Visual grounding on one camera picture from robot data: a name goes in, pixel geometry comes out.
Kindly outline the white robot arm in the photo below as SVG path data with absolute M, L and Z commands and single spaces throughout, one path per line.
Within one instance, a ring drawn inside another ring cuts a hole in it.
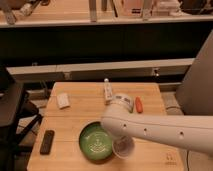
M 213 116 L 138 115 L 132 109 L 128 95 L 116 94 L 101 116 L 117 155 L 133 151 L 133 138 L 213 155 Z

